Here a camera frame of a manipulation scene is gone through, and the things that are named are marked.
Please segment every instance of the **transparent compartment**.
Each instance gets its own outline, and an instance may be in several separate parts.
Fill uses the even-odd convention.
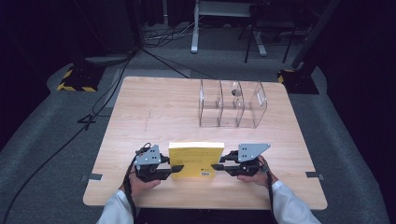
[[[199,100],[199,124],[201,127],[219,127],[222,104],[220,82],[201,79]]]
[[[201,127],[257,128],[267,108],[260,82],[201,79]]]

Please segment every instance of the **lab coat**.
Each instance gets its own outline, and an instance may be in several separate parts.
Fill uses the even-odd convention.
[[[282,181],[277,180],[275,184],[273,184],[273,193],[274,216],[277,223],[320,223],[314,215],[312,215],[308,205],[301,199],[297,198],[291,189]],[[118,189],[117,192],[108,199],[103,213],[97,223],[134,223],[134,217],[131,213],[131,205],[129,205],[122,190]]]

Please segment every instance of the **yellow book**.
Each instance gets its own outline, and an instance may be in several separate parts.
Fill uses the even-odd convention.
[[[181,177],[215,177],[212,164],[218,164],[224,143],[177,142],[169,143],[170,165],[184,165],[179,173],[173,173],[174,179]]]

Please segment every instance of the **wooden tabletop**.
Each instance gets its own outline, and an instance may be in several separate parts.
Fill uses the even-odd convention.
[[[121,185],[134,152],[146,143],[159,145],[164,156],[169,142],[223,142],[223,155],[237,150],[240,143],[270,143],[262,155],[272,172],[311,209],[325,209],[319,180],[306,176],[315,167],[284,86],[262,85],[268,107],[258,128],[204,128],[198,119],[199,79],[126,77],[92,170],[103,177],[89,181],[84,203],[104,205]],[[134,202],[140,207],[270,209],[267,189],[225,172],[217,172],[213,179],[169,177]]]

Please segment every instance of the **black strap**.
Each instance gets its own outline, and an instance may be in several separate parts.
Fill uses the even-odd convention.
[[[128,200],[129,204],[131,205],[131,212],[132,216],[134,217],[134,223],[136,219],[136,206],[134,205],[134,200],[132,200],[132,186],[131,186],[131,179],[129,175],[131,174],[132,167],[134,166],[134,159],[132,160],[131,165],[128,167],[128,171],[125,174],[124,180],[122,185],[124,186],[126,199]]]
[[[272,175],[270,174],[269,171],[267,172],[267,181],[268,181],[268,194],[270,196],[270,204],[271,204],[271,214],[272,214],[274,223],[277,223],[275,215],[274,215],[274,193],[273,193],[273,189],[272,189],[273,179],[272,179]]]

